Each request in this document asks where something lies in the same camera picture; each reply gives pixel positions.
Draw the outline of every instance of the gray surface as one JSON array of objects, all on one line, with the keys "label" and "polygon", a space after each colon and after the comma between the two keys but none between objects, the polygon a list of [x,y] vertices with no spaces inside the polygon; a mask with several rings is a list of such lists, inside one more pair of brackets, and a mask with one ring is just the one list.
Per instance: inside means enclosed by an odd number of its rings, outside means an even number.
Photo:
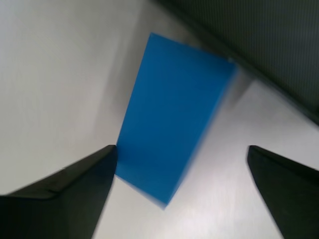
[{"label": "gray surface", "polygon": [[[0,31],[0,193],[116,142],[151,31],[194,43],[143,0],[3,0]],[[319,168],[318,142],[317,127],[240,73],[168,207],[116,178],[95,238],[280,238],[247,146]]]}]

